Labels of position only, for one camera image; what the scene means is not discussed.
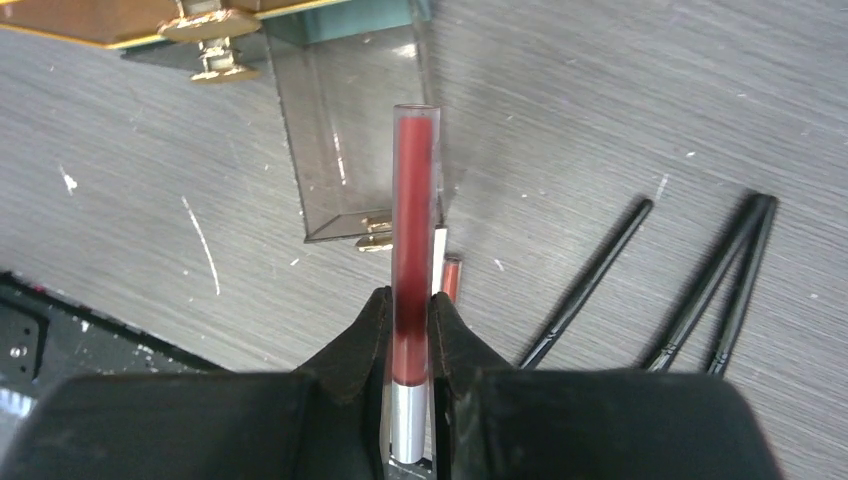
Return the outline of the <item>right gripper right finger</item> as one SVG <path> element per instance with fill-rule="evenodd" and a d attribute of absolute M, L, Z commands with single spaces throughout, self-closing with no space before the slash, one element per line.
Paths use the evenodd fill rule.
<path fill-rule="evenodd" d="M 519 370 L 428 305 L 440 479 L 778 479 L 746 399 L 693 373 Z"/>

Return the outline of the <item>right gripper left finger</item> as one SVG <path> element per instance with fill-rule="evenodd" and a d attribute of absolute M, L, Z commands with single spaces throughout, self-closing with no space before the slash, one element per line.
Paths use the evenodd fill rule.
<path fill-rule="evenodd" d="M 86 375 L 35 406 L 5 479 L 383 479 L 392 294 L 291 372 Z"/>

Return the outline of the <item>clear drawer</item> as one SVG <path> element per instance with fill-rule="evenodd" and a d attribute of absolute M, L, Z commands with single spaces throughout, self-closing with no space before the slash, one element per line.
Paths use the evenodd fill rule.
<path fill-rule="evenodd" d="M 393 109 L 436 101 L 429 1 L 339 1 L 268 19 L 308 243 L 392 246 Z"/>

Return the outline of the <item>white makeup pencil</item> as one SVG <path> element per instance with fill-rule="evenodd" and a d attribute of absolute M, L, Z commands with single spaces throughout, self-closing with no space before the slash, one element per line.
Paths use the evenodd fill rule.
<path fill-rule="evenodd" d="M 437 227 L 433 237 L 431 294 L 442 290 L 448 229 Z"/>

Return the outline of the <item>orange drawer organizer box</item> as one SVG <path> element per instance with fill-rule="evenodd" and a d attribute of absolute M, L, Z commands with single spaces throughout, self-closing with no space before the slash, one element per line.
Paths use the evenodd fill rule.
<path fill-rule="evenodd" d="M 4 29 L 108 50 L 127 60 L 199 66 L 194 83 L 257 76 L 261 42 L 304 47 L 381 30 L 419 32 L 429 1 L 4 1 Z"/>

